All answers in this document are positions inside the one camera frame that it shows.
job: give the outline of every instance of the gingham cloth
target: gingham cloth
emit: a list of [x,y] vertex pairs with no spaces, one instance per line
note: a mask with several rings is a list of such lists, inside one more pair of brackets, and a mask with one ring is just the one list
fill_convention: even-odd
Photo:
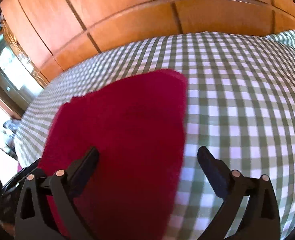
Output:
[[53,80],[25,112],[15,137],[22,167],[41,157],[54,115],[72,96],[161,68],[189,80],[184,164],[164,240],[197,239],[222,204],[196,158],[203,145],[231,170],[270,176],[285,238],[295,226],[295,31],[158,37],[88,59]]

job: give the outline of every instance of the wooden wall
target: wooden wall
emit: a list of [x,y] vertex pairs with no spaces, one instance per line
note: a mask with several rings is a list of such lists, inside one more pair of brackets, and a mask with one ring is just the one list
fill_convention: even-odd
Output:
[[1,9],[48,80],[102,51],[155,36],[295,29],[292,0],[3,0]]

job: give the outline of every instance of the folded red fabric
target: folded red fabric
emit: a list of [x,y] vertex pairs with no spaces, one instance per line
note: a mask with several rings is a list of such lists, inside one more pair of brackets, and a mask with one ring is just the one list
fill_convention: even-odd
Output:
[[[79,213],[100,240],[161,239],[174,205],[185,141],[187,81],[159,70],[72,98],[53,120],[39,167],[66,169],[91,146],[99,163]],[[55,208],[61,233],[67,234]]]

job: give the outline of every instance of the checkered bedsheet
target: checkered bedsheet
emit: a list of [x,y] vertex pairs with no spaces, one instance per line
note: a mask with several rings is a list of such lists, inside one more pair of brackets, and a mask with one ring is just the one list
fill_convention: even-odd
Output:
[[189,81],[184,164],[164,239],[197,239],[222,204],[199,167],[202,145],[231,170],[270,176],[285,238],[295,226],[295,31],[157,37],[88,59],[53,80],[25,112],[15,138],[22,167],[41,157],[51,122],[71,97],[161,68]]

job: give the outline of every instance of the screw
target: screw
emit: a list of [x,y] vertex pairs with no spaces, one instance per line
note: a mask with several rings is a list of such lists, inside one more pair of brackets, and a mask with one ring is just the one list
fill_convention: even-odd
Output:
[[234,177],[240,177],[241,173],[240,173],[239,171],[237,171],[237,170],[233,170],[233,171],[232,171],[232,175],[233,175]]
[[61,176],[64,175],[64,173],[65,173],[65,171],[63,171],[63,170],[58,170],[58,171],[56,172],[56,176],[61,177]]
[[32,180],[32,179],[34,179],[34,175],[33,174],[30,174],[30,175],[27,176],[27,180]]
[[265,181],[269,181],[270,180],[269,176],[266,175],[266,174],[262,175],[262,179],[265,180]]

